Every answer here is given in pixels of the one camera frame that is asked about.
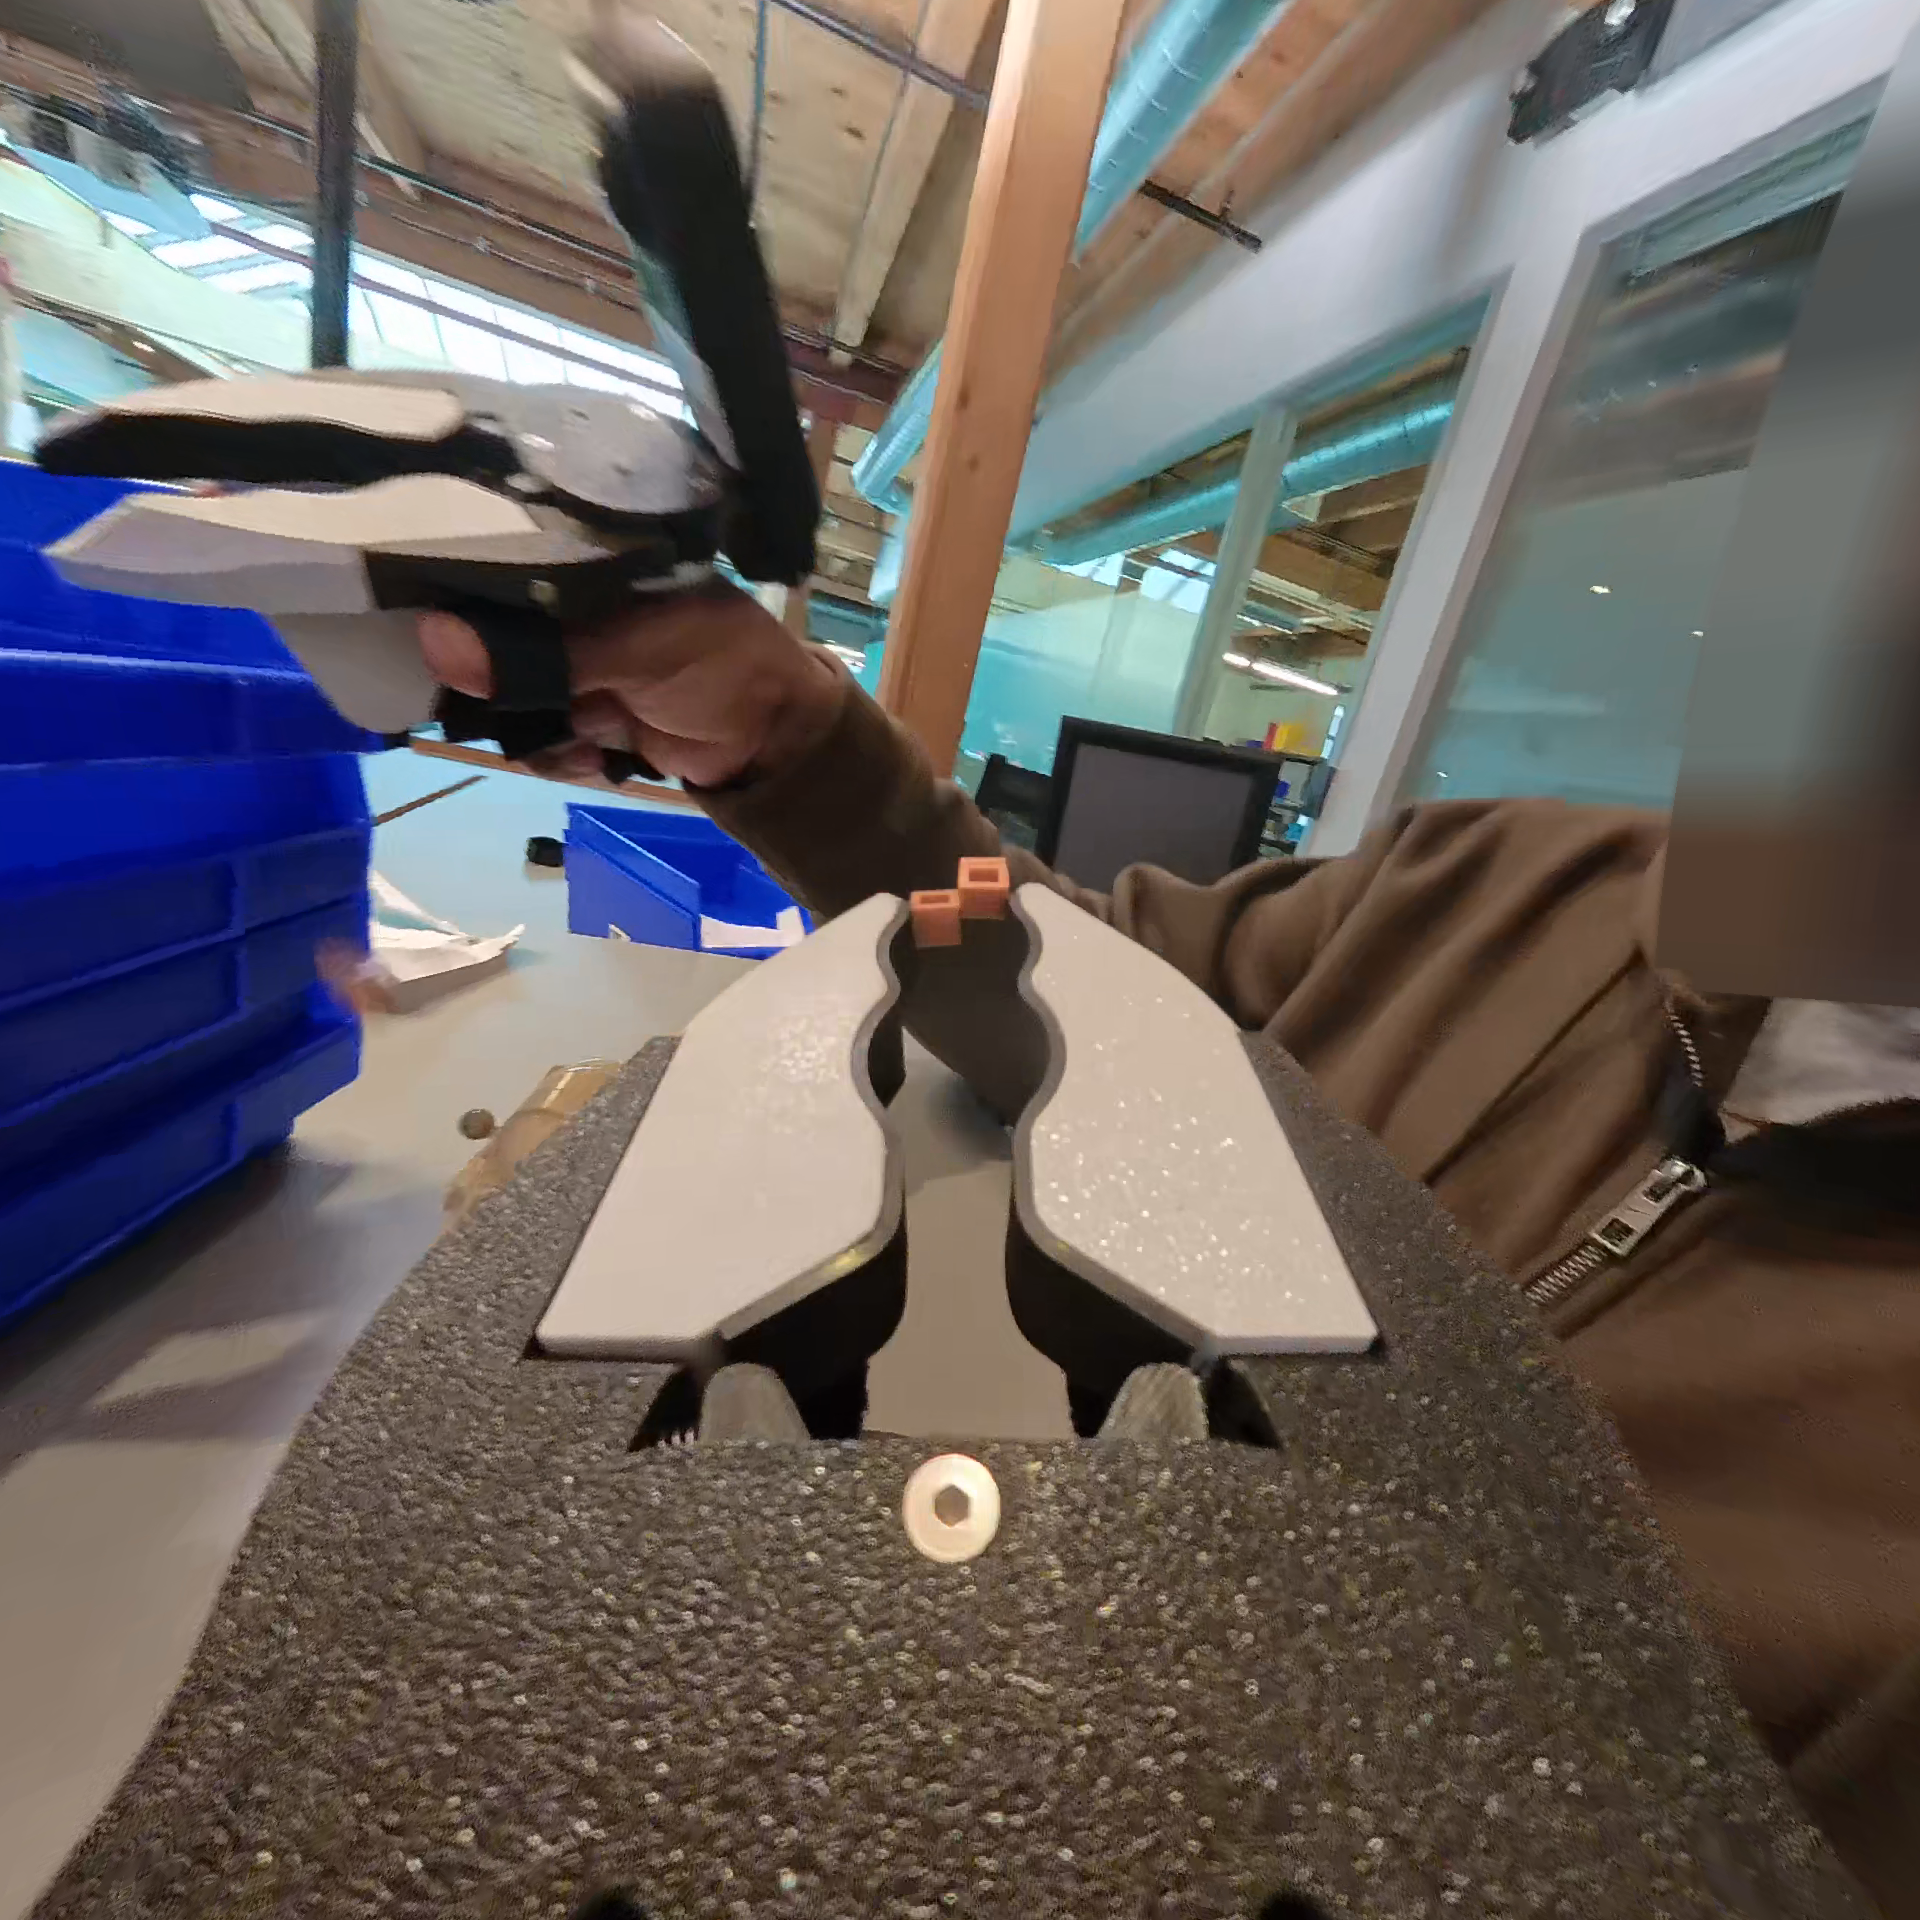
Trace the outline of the tan brown brick toy figure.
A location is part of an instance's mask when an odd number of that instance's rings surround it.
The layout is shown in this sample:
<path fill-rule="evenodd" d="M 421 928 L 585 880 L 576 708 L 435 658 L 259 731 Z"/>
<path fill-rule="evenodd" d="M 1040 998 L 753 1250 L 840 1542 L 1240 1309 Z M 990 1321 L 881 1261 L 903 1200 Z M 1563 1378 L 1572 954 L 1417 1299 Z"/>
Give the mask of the tan brown brick toy figure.
<path fill-rule="evenodd" d="M 525 1160 L 614 1083 L 621 1067 L 623 1062 L 614 1060 L 552 1065 L 502 1117 L 487 1108 L 467 1108 L 454 1124 L 471 1154 L 445 1187 L 440 1229 L 456 1229 L 516 1176 Z"/>

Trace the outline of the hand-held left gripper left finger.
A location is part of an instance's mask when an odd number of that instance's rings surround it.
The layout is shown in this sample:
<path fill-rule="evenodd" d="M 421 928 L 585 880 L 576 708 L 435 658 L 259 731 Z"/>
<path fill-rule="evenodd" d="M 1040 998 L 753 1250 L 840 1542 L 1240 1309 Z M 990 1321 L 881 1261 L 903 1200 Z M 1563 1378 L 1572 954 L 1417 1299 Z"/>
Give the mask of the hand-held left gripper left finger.
<path fill-rule="evenodd" d="M 692 1017 L 534 1324 L 541 1355 L 721 1364 L 779 1315 L 852 1305 L 904 1222 L 872 1067 L 904 922 L 871 897 Z"/>

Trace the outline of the person's right hand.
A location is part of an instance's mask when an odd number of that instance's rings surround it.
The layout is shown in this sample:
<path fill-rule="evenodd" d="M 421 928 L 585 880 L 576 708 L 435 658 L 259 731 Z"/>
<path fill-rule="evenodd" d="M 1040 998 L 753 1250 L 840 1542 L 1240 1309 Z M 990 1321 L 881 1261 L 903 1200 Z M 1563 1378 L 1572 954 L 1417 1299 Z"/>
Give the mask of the person's right hand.
<path fill-rule="evenodd" d="M 855 690 L 846 668 L 744 592 L 697 592 L 564 629 L 572 698 L 561 742 L 510 763 L 603 781 L 623 752 L 702 798 L 773 778 L 831 731 Z"/>

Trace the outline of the large black screen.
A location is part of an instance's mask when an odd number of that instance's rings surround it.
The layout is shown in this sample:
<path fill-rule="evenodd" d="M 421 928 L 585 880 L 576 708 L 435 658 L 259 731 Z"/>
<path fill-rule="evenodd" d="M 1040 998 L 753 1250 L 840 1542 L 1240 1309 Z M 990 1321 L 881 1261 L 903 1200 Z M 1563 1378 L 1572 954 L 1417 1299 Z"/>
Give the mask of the large black screen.
<path fill-rule="evenodd" d="M 1134 866 L 1212 885 L 1256 860 L 1279 784 L 1270 752 L 1068 715 L 1038 857 L 1100 894 Z"/>

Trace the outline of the wooden pillar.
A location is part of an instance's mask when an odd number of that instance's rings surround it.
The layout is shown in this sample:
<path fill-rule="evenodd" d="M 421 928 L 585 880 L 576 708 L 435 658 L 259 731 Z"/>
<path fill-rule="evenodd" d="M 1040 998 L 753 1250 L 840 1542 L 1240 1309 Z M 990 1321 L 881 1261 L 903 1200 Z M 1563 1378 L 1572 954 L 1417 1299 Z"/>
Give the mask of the wooden pillar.
<path fill-rule="evenodd" d="M 880 707 L 941 778 L 965 733 L 1123 16 L 1123 2 L 1015 2 L 1004 22 L 880 652 Z"/>

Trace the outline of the small blue storage bin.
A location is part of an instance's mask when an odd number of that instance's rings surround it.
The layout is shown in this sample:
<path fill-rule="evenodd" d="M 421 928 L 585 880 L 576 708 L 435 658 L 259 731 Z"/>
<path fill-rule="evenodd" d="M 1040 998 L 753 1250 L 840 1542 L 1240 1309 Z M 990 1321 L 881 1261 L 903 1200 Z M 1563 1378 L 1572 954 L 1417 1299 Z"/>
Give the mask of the small blue storage bin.
<path fill-rule="evenodd" d="M 569 803 L 561 872 L 581 937 L 759 960 L 811 933 L 756 854 L 689 809 Z"/>

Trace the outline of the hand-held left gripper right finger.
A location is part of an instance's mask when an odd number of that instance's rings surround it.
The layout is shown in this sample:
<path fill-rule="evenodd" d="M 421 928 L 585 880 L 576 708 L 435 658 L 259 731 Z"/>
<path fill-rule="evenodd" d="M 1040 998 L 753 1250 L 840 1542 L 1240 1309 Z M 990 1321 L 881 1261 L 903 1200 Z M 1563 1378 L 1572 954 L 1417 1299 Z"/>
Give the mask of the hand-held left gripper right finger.
<path fill-rule="evenodd" d="M 1191 1361 L 1355 1355 L 1375 1320 L 1236 1021 L 1035 883 L 1013 897 L 1046 1067 L 1015 1130 L 1024 1236 Z"/>

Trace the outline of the person's brown jacket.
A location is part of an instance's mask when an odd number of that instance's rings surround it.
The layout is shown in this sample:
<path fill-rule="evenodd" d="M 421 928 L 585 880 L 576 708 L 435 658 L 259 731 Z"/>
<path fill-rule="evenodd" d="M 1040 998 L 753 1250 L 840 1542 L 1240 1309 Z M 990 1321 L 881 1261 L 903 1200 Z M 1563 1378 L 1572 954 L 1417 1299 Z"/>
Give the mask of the person's brown jacket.
<path fill-rule="evenodd" d="M 1606 1405 L 1749 1718 L 1885 1915 L 1917 1894 L 1915 1019 L 1653 960 L 1663 819 L 1411 808 L 1100 907 L 1267 1034 Z"/>

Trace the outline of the small orange brick assembly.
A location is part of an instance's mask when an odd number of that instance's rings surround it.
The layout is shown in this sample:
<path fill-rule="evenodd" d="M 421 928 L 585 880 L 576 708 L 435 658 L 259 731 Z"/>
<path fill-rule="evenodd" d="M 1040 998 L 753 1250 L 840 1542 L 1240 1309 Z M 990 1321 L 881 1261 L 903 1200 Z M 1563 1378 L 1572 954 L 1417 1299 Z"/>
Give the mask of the small orange brick assembly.
<path fill-rule="evenodd" d="M 965 942 L 1020 933 L 1015 878 L 1005 854 L 965 854 L 945 885 L 907 894 L 911 954 L 957 954 Z"/>

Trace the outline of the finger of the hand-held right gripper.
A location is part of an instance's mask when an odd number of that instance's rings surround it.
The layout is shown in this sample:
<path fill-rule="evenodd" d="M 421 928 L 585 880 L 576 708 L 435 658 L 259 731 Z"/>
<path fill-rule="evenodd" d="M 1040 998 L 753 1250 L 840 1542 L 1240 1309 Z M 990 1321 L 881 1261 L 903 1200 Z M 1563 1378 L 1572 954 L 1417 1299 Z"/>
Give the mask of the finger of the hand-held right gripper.
<path fill-rule="evenodd" d="M 684 420 L 611 392 L 430 371 L 228 376 L 57 419 L 47 473 L 261 490 L 451 475 L 585 520 L 721 505 L 721 465 Z"/>
<path fill-rule="evenodd" d="M 335 714 L 371 733 L 423 728 L 448 686 L 419 618 L 484 638 L 488 698 L 510 730 L 569 731 L 569 666 L 533 588 L 579 549 L 516 498 L 440 473 L 368 488 L 132 491 L 46 547 L 69 586 L 262 618 Z"/>

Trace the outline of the torn white paper bag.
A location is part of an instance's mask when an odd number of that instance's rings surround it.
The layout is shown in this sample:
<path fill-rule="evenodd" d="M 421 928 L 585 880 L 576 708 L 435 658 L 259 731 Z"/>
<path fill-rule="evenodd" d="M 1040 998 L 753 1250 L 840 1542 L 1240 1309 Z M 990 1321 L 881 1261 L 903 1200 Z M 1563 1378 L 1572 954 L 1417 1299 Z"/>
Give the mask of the torn white paper bag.
<path fill-rule="evenodd" d="M 473 934 L 372 872 L 366 930 L 324 942 L 317 974 L 358 1017 L 404 1017 L 501 974 L 520 937 L 520 924 Z"/>

